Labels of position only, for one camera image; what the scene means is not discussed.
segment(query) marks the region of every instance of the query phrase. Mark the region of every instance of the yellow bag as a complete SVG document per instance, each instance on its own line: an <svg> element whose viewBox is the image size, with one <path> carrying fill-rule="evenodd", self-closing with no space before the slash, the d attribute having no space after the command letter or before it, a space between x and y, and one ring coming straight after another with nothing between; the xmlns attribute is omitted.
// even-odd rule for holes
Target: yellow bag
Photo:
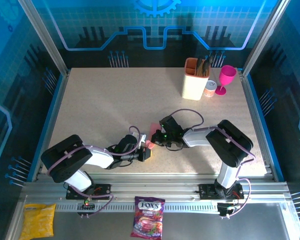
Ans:
<svg viewBox="0 0 300 240"><path fill-rule="evenodd" d="M54 236L54 216L56 204L26 204L24 206L24 221L19 240Z"/></svg>

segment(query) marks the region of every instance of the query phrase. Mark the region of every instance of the pink wine glass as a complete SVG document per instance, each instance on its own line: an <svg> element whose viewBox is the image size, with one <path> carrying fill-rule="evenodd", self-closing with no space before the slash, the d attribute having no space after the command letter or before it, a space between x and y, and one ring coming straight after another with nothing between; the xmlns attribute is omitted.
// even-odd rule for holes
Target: pink wine glass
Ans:
<svg viewBox="0 0 300 240"><path fill-rule="evenodd" d="M221 72L219 75L221 86L218 86L216 88L215 94L225 95L227 90L224 88L224 86L230 84L235 79L236 74L237 70L233 66L224 65L221 68Z"/></svg>

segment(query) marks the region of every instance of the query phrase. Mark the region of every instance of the fox's candy bag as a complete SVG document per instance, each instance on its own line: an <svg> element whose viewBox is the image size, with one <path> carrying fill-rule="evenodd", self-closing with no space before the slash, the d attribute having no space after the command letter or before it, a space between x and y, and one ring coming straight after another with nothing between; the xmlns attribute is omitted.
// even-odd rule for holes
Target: fox's candy bag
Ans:
<svg viewBox="0 0 300 240"><path fill-rule="evenodd" d="M165 200L156 197L136 196L131 237L161 240Z"/></svg>

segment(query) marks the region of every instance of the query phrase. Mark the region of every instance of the speckled work surface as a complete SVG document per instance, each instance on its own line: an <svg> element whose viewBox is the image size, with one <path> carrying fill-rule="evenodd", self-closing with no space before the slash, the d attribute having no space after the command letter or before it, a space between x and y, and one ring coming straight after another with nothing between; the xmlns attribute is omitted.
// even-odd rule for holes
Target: speckled work surface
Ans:
<svg viewBox="0 0 300 240"><path fill-rule="evenodd" d="M151 123L158 123L173 111L190 108L204 116L204 127L227 119L253 142L257 161L245 165L240 175L262 176L266 173L256 132L245 94L237 77L226 87L225 96L202 96L201 100L181 97L183 68L72 68L55 123L50 147L72 134L85 144L108 147L117 144L137 126L148 133ZM210 80L218 81L219 68L213 68ZM176 121L187 128L200 122L192 112L178 112ZM146 162L135 161L129 167L104 170L84 166L88 173L199 173L218 174L222 161L211 146L197 146L170 152L156 146Z"/></svg>

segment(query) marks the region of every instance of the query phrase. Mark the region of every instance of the beige container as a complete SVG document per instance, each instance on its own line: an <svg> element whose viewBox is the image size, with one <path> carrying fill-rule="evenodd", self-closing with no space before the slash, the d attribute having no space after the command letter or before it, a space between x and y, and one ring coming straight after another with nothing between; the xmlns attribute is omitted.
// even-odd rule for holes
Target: beige container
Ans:
<svg viewBox="0 0 300 240"><path fill-rule="evenodd" d="M210 67L206 76L195 76L197 60L197 58L189 57L185 61L182 88L182 97L184 99L200 100L209 79Z"/></svg>

